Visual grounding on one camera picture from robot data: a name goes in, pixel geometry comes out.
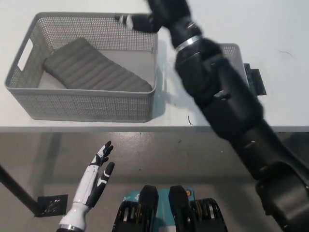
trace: gray concrete floor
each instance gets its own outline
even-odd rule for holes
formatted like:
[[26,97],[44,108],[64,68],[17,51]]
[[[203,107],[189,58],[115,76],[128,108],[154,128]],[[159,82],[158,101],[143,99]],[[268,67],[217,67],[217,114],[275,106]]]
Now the gray concrete floor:
[[[5,133],[0,134],[0,163],[34,198],[68,194],[69,208],[86,166],[108,140],[115,146],[110,161],[116,166],[87,215],[88,232],[110,232],[123,196],[145,184],[182,184],[193,187],[197,198],[213,197],[229,232],[280,231],[264,215],[249,173],[213,133]],[[0,231],[56,231],[61,217],[33,217],[2,185],[0,196]]]

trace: gray plastic basket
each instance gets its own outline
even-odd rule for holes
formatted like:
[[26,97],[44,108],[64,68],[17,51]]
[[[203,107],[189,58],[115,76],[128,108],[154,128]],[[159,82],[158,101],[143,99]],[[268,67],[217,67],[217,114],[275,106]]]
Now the gray plastic basket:
[[[151,119],[155,84],[157,34],[130,31],[114,14],[39,13],[16,55],[5,85],[33,119],[96,122],[147,122]],[[57,49],[86,38],[97,50],[148,81],[149,93],[47,89],[42,64]],[[33,48],[21,70],[18,62],[28,40]]]

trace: black metal stand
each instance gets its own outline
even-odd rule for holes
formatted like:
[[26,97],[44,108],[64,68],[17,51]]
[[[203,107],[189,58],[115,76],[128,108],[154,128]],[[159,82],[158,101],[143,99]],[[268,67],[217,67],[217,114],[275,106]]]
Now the black metal stand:
[[64,215],[67,210],[67,195],[39,197],[36,202],[0,165],[0,182],[18,198],[35,217]]

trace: black robotic arm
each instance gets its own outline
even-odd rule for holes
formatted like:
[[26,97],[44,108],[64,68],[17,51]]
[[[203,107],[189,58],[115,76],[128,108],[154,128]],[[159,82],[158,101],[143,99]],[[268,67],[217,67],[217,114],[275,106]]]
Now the black robotic arm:
[[267,215],[285,232],[309,231],[309,169],[278,139],[263,119],[263,107],[191,19],[186,0],[148,0],[151,14],[117,17],[134,30],[170,31],[178,52],[175,69],[185,90],[218,136],[230,142],[258,181]]

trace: gray cushion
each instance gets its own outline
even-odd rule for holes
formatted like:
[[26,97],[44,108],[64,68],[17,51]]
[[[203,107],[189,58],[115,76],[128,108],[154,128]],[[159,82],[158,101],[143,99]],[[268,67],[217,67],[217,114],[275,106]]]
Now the gray cushion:
[[150,92],[151,85],[79,38],[54,52],[44,69],[68,89]]

